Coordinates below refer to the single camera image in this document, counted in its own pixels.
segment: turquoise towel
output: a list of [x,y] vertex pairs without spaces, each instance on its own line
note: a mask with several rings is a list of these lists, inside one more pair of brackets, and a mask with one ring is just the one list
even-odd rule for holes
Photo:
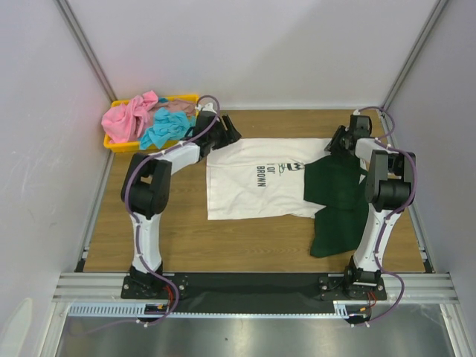
[[165,108],[160,108],[154,114],[154,124],[147,128],[142,136],[139,147],[145,150],[154,144],[160,149],[167,140],[182,139],[193,125],[195,118],[189,121],[185,112],[171,113]]

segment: pink cloth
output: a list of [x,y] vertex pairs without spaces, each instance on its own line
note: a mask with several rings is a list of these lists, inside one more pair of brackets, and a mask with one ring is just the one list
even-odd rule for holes
[[149,110],[158,102],[154,91],[136,95],[127,105],[120,104],[108,110],[101,124],[111,138],[111,143],[126,143],[138,140],[150,126]]

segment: purple cable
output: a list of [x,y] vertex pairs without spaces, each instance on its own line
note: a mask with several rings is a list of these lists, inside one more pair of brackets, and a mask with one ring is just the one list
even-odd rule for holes
[[[197,139],[199,139],[200,137],[202,137],[204,134],[206,134],[212,127],[213,125],[215,125],[215,122],[217,122],[219,120],[219,116],[220,116],[220,105],[219,105],[219,101],[213,96],[213,95],[203,95],[201,96],[198,100],[197,100],[197,104],[200,103],[201,100],[205,99],[205,98],[210,98],[211,100],[213,100],[216,104],[216,115],[215,115],[215,118],[211,121],[211,123],[204,129],[202,130],[198,135],[186,140],[185,142],[183,143],[180,143],[180,144],[176,144],[164,151],[159,151],[157,152],[156,154],[152,154],[152,155],[149,155],[147,158],[145,158],[143,161],[141,161],[141,163],[135,168],[134,171],[132,171],[132,174],[131,174],[131,177],[130,179],[128,180],[127,182],[127,185],[126,185],[126,192],[125,192],[125,199],[124,199],[124,203],[126,204],[126,210],[127,212],[129,213],[129,215],[134,218],[134,220],[139,223],[139,218],[138,216],[132,212],[131,210],[131,207],[130,207],[130,203],[129,203],[129,192],[130,192],[130,189],[131,189],[131,186],[132,186],[132,183],[135,179],[135,177],[137,176],[137,174],[139,173],[139,170],[150,160],[152,160],[153,158],[159,158],[165,154],[167,154],[168,152],[171,152],[175,149],[178,149],[179,147],[183,147],[185,145],[188,145],[190,143],[193,143],[194,141],[196,141]],[[139,255],[139,260],[141,261],[142,265],[144,266],[144,268],[151,274],[153,275],[154,277],[156,277],[157,279],[160,279],[162,281],[164,281],[165,283],[169,284],[170,286],[172,286],[172,289],[175,293],[175,300],[173,301],[173,305],[168,309],[168,311],[163,314],[160,318],[158,318],[157,320],[151,322],[150,324],[147,324],[147,326],[155,326],[156,324],[159,324],[160,322],[162,322],[168,315],[170,315],[177,307],[177,304],[179,303],[179,289],[177,288],[177,285],[174,284],[171,280],[165,278],[165,277],[162,277],[161,275],[157,274],[155,271],[153,271],[148,265],[147,265],[147,262],[145,261],[145,259],[142,257],[142,250],[141,250],[141,247],[140,247],[140,244],[139,244],[139,233],[141,232],[141,226],[138,225],[135,229],[135,248],[137,250],[137,253]],[[109,328],[109,327],[113,327],[113,326],[116,326],[116,325],[119,325],[119,324],[124,324],[124,323],[131,323],[131,322],[135,322],[137,323],[137,320],[130,320],[130,319],[124,319],[124,320],[119,320],[119,321],[114,321],[114,322],[111,322],[110,324],[106,324],[106,325],[102,325],[100,327],[97,327],[95,329],[91,329],[89,331],[86,331],[84,333],[81,333],[81,334],[76,334],[76,335],[73,335],[75,337],[82,337],[82,336],[85,336],[85,335],[89,335],[91,333],[94,333],[94,332],[97,332],[97,331],[101,331],[102,329],[106,329],[106,328]]]
[[381,140],[383,138],[386,138],[387,136],[392,135],[393,131],[395,130],[395,120],[393,119],[392,115],[389,112],[387,112],[385,109],[383,109],[381,106],[366,106],[365,108],[359,109],[359,111],[363,112],[364,110],[367,110],[367,109],[376,109],[382,113],[385,113],[385,115],[387,115],[390,118],[390,121],[392,122],[392,128],[390,129],[390,131],[387,134],[379,136],[377,139]]
[[380,244],[382,243],[382,237],[384,235],[384,232],[385,232],[385,229],[387,227],[387,223],[386,223],[386,220],[389,219],[390,217],[392,217],[392,215],[396,214],[396,213],[401,213],[404,209],[406,209],[410,204],[411,202],[414,200],[415,198],[415,192],[416,192],[416,188],[417,188],[417,182],[418,182],[418,175],[417,175],[417,166],[415,165],[415,161],[412,159],[412,157],[404,150],[400,150],[400,149],[396,149],[394,147],[390,147],[389,145],[386,145],[386,144],[383,144],[380,140],[383,139],[383,138],[386,138],[387,136],[391,135],[393,133],[393,131],[395,130],[395,120],[392,118],[392,116],[383,108],[379,107],[379,106],[367,106],[365,108],[362,108],[362,109],[359,109],[360,112],[366,110],[366,109],[376,109],[376,110],[379,110],[380,112],[383,112],[385,113],[389,118],[390,118],[390,121],[392,122],[392,129],[386,134],[386,135],[383,135],[381,137],[378,137],[376,138],[375,142],[377,143],[377,145],[383,147],[384,149],[388,149],[390,151],[395,151],[395,152],[398,152],[402,155],[405,156],[406,159],[408,159],[408,161],[410,162],[410,166],[411,166],[411,171],[413,173],[413,177],[414,177],[414,185],[413,187],[411,188],[411,192],[410,192],[410,196],[407,198],[407,200],[405,201],[405,203],[403,205],[401,205],[400,207],[398,207],[397,209],[393,210],[392,212],[390,212],[386,217],[385,217],[385,221],[384,223],[382,224],[382,228],[380,229],[380,232],[379,232],[379,235],[377,236],[377,242],[376,242],[376,245],[375,245],[375,250],[373,251],[373,255],[375,257],[375,261],[376,261],[376,265],[379,267],[380,271],[383,273],[383,274],[388,274],[392,277],[395,277],[396,279],[398,279],[398,281],[400,282],[400,284],[402,285],[402,288],[400,290],[400,293],[399,293],[399,296],[397,297],[397,299],[395,300],[395,303],[393,303],[393,305],[387,310],[385,311],[383,314],[377,316],[376,318],[370,320],[370,322],[374,322],[374,321],[377,321],[381,318],[383,318],[384,316],[386,316],[389,312],[393,311],[397,306],[398,304],[400,303],[400,301],[402,300],[403,298],[403,295],[405,293],[405,282],[403,281],[402,277],[400,277],[397,273],[393,273],[392,271],[387,271],[383,268],[382,264],[380,263],[380,260],[379,258],[377,257],[377,254],[379,253],[379,249],[380,249]]

